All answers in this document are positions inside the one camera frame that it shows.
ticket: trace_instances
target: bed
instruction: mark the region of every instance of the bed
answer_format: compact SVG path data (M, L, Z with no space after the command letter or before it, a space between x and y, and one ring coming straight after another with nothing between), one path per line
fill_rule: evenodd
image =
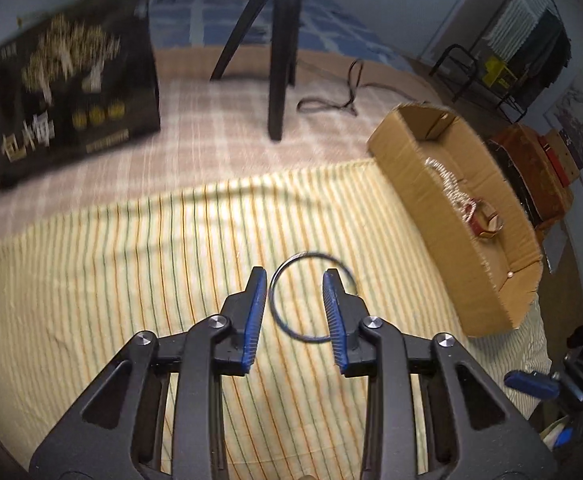
M225 45L248 0L150 0L152 43L156 49ZM387 63L411 72L411 66L353 15L332 0L302 0L299 48L334 52ZM243 44L268 44L272 2L268 2Z
M152 0L153 41L168 46L156 50L161 133L0 193L0 439L23 466L133 333L186 330L242 289L252 266L271 276L302 250L349 262L369 309L406 333L455 333L501 386L512 368L549 369L537 300L519 330L462 335L417 228L366 152L367 138L395 105L440 102L424 80L370 49L362 83L395 91L361 91L358 117L297 114L307 95L347 98L344 77L360 52L333 50L339 43L328 39L341 32L323 28L321 48L300 45L284 141L273 144L265 134L267 45L242 46L227 81L210 83L223 36L206 34L212 22L198 39L191 29L177 34L182 9L172 22L161 12L180 3L164 4ZM299 266L280 285L287 319L306 333L326 330L321 270ZM364 381L341 378L330 353L329 345L286 338L265 316L254 372L224 381L232 478L358 475ZM532 398L507 394L531 414ZM164 437L168 470L169 415Z

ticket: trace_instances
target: open cardboard box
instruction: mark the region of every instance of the open cardboard box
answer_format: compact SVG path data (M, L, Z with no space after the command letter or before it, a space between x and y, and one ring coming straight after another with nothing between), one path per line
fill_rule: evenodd
M449 108L400 105L367 146L418 226L465 334L518 328L542 275L540 249L516 195L472 128ZM440 177L425 168L427 157L442 162L461 190L491 203L504 220L502 231L476 237L451 206Z

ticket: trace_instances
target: striped bedsheet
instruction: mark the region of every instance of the striped bedsheet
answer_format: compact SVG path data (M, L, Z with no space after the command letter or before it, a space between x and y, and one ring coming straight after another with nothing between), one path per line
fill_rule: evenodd
M303 250L346 262L370 312L404 332L457 335L500 385L513 368L549 369L537 301L519 330L463 336L417 227L375 161L362 160L86 208L0 242L0 439L27 466L135 332L187 330L242 290L252 266L271 276ZM327 331L323 269L305 262L280 283L280 308L304 333ZM223 386L233 479L358 476L366 385L339 375L329 345L288 338L266 312L251 373ZM507 394L531 414L532 398ZM172 388L166 470L174 399ZM420 416L417 428L422 470Z

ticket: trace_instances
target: black cable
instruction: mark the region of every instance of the black cable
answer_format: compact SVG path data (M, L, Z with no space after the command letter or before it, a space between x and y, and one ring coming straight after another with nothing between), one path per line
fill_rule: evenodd
M354 69L356 66L360 66L356 76L354 77ZM363 59L355 59L349 67L349 72L347 73L347 87L349 89L349 100L346 103L339 104L328 99L323 99L322 97L303 97L296 105L296 111L299 113L312 114L316 112L325 112L327 110L342 110L350 113L354 117L358 117L358 110L354 102L358 96L358 90L361 88L380 88L383 90L389 90L391 92L396 92L397 94L406 97L409 100L415 101L411 96L406 95L398 89L393 88L389 85L383 85L381 83L366 83L361 85L361 78L363 76L363 68L365 62Z
M272 316L273 316L276 324L280 327L280 329L284 333L286 333L292 339L296 339L296 341L302 341L303 343L314 343L314 344L326 343L327 341L331 340L331 337L328 335L324 335L324 336L304 335L304 334L299 334L297 332L294 332L294 330L292 330L290 328L290 326L287 325L287 323L283 321L283 318L281 317L281 315L278 313L278 310L276 309L276 297L275 297L276 296L276 285L278 284L278 280L280 279L281 274L291 264L298 262L300 260L307 259L307 258L318 258L321 260L327 260L327 261L332 262L333 264L337 265L338 267L340 267L343 270L343 272L345 273L345 276L347 276L347 279L351 283L351 286L353 286L353 294L355 296L358 295L358 288L356 286L356 280L353 278L353 274L351 273L351 270L349 270L347 268L347 266L345 266L345 264L342 263L342 261L335 258L331 254L320 253L318 251L305 251L304 253L294 254L294 256L290 257L285 262L283 262L278 267L278 269L276 269L276 272L274 272L274 275L272 276L272 280L269 283L269 293L268 293L269 308L272 311Z

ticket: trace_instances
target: metal screw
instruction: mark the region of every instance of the metal screw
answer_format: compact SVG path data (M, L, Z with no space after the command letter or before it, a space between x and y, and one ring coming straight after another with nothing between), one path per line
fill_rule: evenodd
M382 326L382 319L378 316L367 316L363 319L363 324L367 328L380 328Z
M209 324L212 328L222 328L227 324L227 318L220 314L214 314L210 317Z
M437 334L435 339L440 346L443 346L445 348L454 346L454 343L456 343L456 339L454 338L454 336L451 334L447 334L446 332L442 334Z
M136 344L137 345L149 345L152 340L154 338L154 335L152 332L149 332L148 330L143 330L143 332L139 332L136 334Z

